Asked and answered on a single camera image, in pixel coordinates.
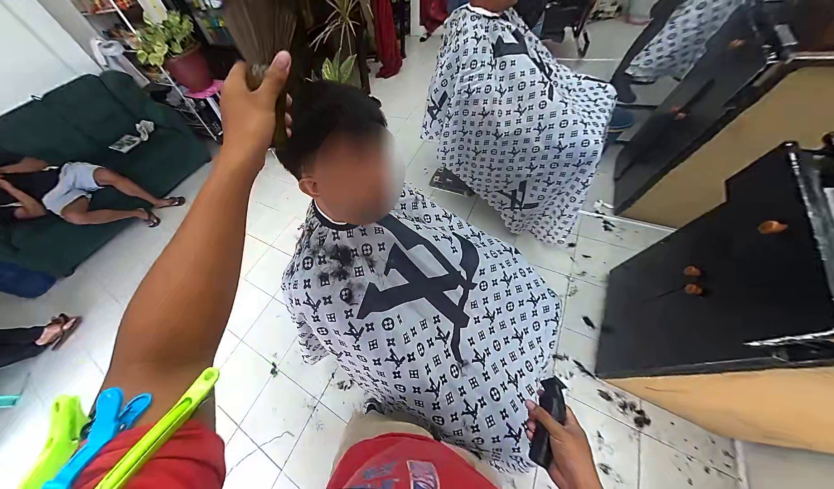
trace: sandal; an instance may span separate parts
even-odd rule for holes
[[[148,218],[142,219],[142,221],[145,222],[148,225],[148,227],[157,227],[160,225],[160,217],[157,217],[156,214],[149,211],[148,209],[142,209],[142,211],[148,213]]]
[[[166,207],[181,207],[184,204],[187,204],[187,199],[184,197],[167,197],[165,200],[170,204],[168,206],[160,206],[158,209],[164,209]]]
[[[56,319],[63,320],[63,326],[60,328],[60,336],[52,342],[52,350],[59,349],[63,345],[63,342],[70,338],[76,329],[78,329],[78,326],[82,324],[81,316],[70,317],[63,314],[63,312]]]

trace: white tile floor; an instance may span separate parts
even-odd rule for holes
[[[590,29],[589,57],[610,60],[620,58],[639,31],[619,21],[593,24]],[[421,142],[419,131],[440,39],[408,41],[401,73],[389,79],[373,78],[372,92],[383,101],[390,131],[410,162],[408,180],[431,191],[428,179],[438,164],[433,145]],[[570,41],[553,50],[561,57],[572,58],[574,53]],[[614,61],[571,63],[599,76],[607,76],[615,66]],[[589,191],[590,203],[611,200],[615,154],[611,148],[601,160]],[[174,194],[186,195],[190,202],[208,172],[206,165]],[[598,348],[607,272],[661,239],[662,231],[582,217],[569,245],[551,246],[528,234],[509,233],[498,215],[477,197],[434,191],[432,199],[492,235],[515,243],[565,299],[559,354],[566,360],[557,361],[555,369],[570,386],[569,402],[589,435],[606,489],[737,485],[730,440],[587,373],[594,368]],[[302,365],[293,346],[295,327],[279,302],[280,277],[307,203],[294,179],[273,160],[251,193],[242,280],[215,358],[215,365],[221,367],[217,431],[227,441],[228,488],[324,487],[346,420],[362,401],[358,387],[336,376],[332,357],[312,367]],[[33,454],[39,452],[47,406],[56,395],[79,394],[85,407],[91,405],[108,368],[119,317],[188,207],[163,211],[164,224],[158,229],[132,226],[41,298],[0,294],[0,327],[39,324],[60,311],[85,315],[83,327],[61,350],[0,370],[0,393],[15,393],[25,386],[16,408],[0,410],[0,488],[16,486]],[[545,473],[536,474],[504,476],[505,487],[547,487]]]

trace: red shirt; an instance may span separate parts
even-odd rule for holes
[[[93,489],[150,426],[118,434],[73,484]],[[128,489],[220,489],[227,469],[224,440],[195,419],[184,423],[127,483]],[[329,489],[438,489],[444,482],[469,489],[495,489],[487,478],[444,444],[406,433],[360,441],[338,462]]]
[[[496,489],[450,447],[408,433],[388,433],[352,446],[326,487],[438,489],[442,485]]]

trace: ear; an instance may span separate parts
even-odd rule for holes
[[[317,198],[320,196],[320,190],[317,185],[317,182],[312,177],[300,178],[299,189],[302,191],[303,194],[311,198]]]

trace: boy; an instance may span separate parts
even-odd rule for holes
[[[7,155],[0,157],[0,224],[43,217],[46,210],[74,225],[101,225],[130,217],[142,219],[148,227],[160,224],[160,218],[146,209],[90,211],[91,194],[107,185],[155,209],[186,203],[184,197],[156,198],[132,180],[96,164],[64,163],[57,168],[38,158]]]
[[[279,160],[313,202],[284,272],[303,360],[335,355],[386,408],[497,468],[525,471],[527,398],[561,306],[512,246],[402,185],[378,104],[307,83]]]

